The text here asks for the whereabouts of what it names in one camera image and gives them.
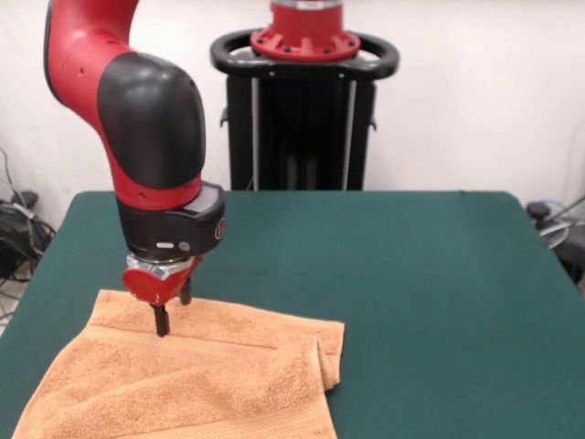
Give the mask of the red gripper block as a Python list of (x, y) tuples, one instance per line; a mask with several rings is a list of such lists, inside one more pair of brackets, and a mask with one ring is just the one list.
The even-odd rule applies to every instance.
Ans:
[(166, 337), (170, 333), (165, 304), (177, 296), (182, 305), (191, 303), (190, 277), (203, 261), (204, 257), (199, 255), (174, 262), (148, 262), (134, 255), (126, 256), (122, 281), (134, 297), (151, 304), (157, 336)]

